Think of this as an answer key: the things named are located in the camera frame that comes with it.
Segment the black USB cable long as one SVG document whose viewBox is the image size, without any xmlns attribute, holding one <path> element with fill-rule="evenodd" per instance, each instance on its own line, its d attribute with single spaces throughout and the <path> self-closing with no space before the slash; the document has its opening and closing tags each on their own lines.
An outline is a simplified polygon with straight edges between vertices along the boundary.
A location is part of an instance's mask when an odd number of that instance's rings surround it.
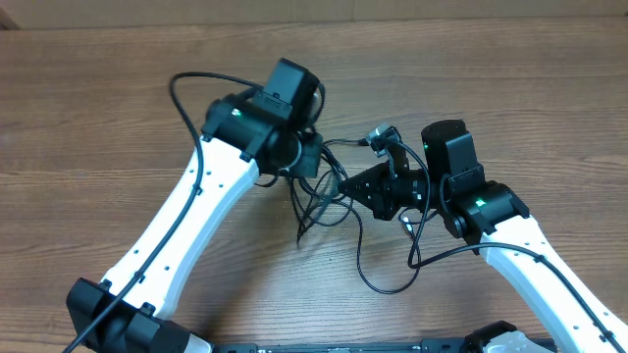
<svg viewBox="0 0 628 353">
<path fill-rule="evenodd" d="M 346 209 L 348 219 L 353 217 L 357 223 L 357 242 L 355 265 L 362 282 L 372 291 L 383 295 L 396 295 L 411 287 L 420 271 L 406 266 L 405 256 L 407 239 L 401 230 L 384 227 L 371 228 L 373 220 L 364 221 L 356 209 L 353 200 L 337 201 L 338 206 Z"/>
</svg>

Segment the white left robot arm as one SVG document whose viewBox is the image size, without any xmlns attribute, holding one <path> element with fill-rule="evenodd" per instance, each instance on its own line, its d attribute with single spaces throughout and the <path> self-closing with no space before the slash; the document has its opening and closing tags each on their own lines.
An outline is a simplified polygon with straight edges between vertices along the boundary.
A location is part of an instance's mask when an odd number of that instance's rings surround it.
<svg viewBox="0 0 628 353">
<path fill-rule="evenodd" d="M 264 84 L 212 102 L 202 128 L 184 109 L 194 150 L 156 216 L 99 281 L 78 279 L 66 299 L 77 332 L 67 346 L 94 352 L 211 352 L 173 322 L 188 277 L 220 223 L 263 175 L 314 177 L 322 137 L 314 125 L 325 88 L 282 58 Z"/>
</svg>

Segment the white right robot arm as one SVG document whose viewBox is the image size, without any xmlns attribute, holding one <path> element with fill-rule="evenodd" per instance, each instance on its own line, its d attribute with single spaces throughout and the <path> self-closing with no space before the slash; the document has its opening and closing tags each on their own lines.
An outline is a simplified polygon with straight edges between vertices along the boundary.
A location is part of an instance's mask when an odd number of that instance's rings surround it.
<svg viewBox="0 0 628 353">
<path fill-rule="evenodd" d="M 436 211 L 447 231 L 480 255 L 516 290 L 562 352 L 624 352 L 627 326 L 560 258 L 529 207 L 505 184 L 487 180 L 462 120 L 421 132 L 425 155 L 404 144 L 393 126 L 364 139 L 376 165 L 343 181 L 340 193 L 391 220 L 400 209 Z"/>
</svg>

